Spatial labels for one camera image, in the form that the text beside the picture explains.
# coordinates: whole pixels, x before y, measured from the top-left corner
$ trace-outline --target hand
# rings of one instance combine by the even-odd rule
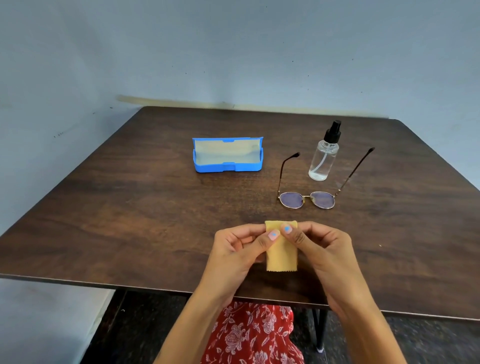
[[[346,319],[349,310],[376,307],[346,232],[307,221],[298,228],[283,224],[281,234],[305,253],[340,319]]]
[[[227,306],[252,264],[274,244],[280,231],[265,224],[247,224],[217,231],[212,252],[197,290]]]

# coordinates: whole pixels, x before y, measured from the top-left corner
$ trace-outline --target glasses lens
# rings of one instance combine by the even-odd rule
[[[303,197],[297,192],[283,192],[280,195],[280,201],[290,208],[299,208],[303,205]]]
[[[332,208],[335,205],[335,199],[328,192],[312,192],[310,198],[319,208]]]

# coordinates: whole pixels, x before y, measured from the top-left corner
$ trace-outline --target eyeglasses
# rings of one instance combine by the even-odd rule
[[[345,184],[348,182],[350,177],[355,173],[359,165],[363,162],[363,160],[369,155],[371,152],[373,152],[375,148],[370,148],[363,156],[363,158],[360,160],[360,162],[356,165],[356,167],[353,169],[352,173],[347,177],[345,182],[343,182],[343,185],[338,189],[335,195],[329,194],[328,192],[323,192],[323,191],[316,191],[312,192],[310,196],[303,196],[302,194],[299,194],[298,192],[283,192],[280,194],[280,182],[282,181],[282,172],[283,172],[283,165],[285,162],[291,158],[296,158],[300,155],[299,152],[295,153],[294,155],[288,157],[285,159],[282,163],[282,168],[280,169],[280,180],[278,181],[278,193],[277,193],[277,198],[280,200],[283,206],[288,207],[288,208],[300,208],[303,206],[305,202],[305,198],[309,197],[313,204],[319,208],[324,208],[324,209],[330,209],[333,206],[335,206],[335,197],[338,196],[342,188],[345,186]]]

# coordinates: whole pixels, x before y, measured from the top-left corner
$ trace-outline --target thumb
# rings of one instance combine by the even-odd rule
[[[248,247],[241,250],[241,254],[244,256],[245,259],[251,261],[252,264],[255,259],[263,252],[266,252],[268,248],[270,248],[275,241],[280,236],[280,231],[275,229],[269,233],[263,233],[258,238],[255,239],[253,243],[251,243]]]
[[[325,249],[311,241],[302,230],[294,228],[290,224],[283,223],[281,234],[285,239],[302,250],[311,262],[315,261],[320,263],[319,260],[322,261],[326,258]]]

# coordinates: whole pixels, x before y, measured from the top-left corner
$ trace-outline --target yellow microfiber cloth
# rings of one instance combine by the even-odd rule
[[[296,221],[265,221],[267,231],[280,230],[283,222],[292,227],[297,227]],[[281,235],[267,250],[267,270],[270,272],[287,272],[297,270],[298,252],[297,247]]]

